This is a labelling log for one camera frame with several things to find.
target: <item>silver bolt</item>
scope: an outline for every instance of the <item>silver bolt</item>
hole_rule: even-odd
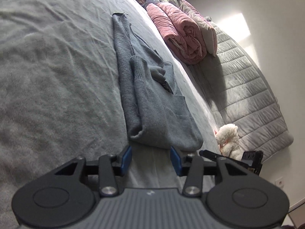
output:
[[[185,189],[185,192],[187,194],[199,194],[200,193],[200,189],[197,188],[196,186],[189,186]]]
[[[112,186],[103,187],[101,192],[106,195],[113,195],[116,193],[116,188]]]

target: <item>pillow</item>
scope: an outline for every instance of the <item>pillow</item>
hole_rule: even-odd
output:
[[[217,36],[214,27],[187,1],[180,0],[180,9],[197,23],[205,42],[206,50],[216,56]]]

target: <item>wall socket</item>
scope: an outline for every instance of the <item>wall socket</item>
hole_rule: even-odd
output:
[[[284,182],[284,178],[283,177],[275,180],[275,185],[277,187],[281,188],[281,189],[284,187],[284,184],[285,184],[285,182]]]

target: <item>rolled pink comforter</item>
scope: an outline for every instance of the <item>rolled pink comforter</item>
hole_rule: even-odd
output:
[[[149,17],[170,49],[186,64],[197,64],[206,55],[205,43],[196,22],[168,2],[146,7]]]

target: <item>plush toy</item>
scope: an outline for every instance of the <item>plush toy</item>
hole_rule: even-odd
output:
[[[234,124],[226,124],[214,133],[221,154],[240,161],[244,151],[239,146],[237,129]]]

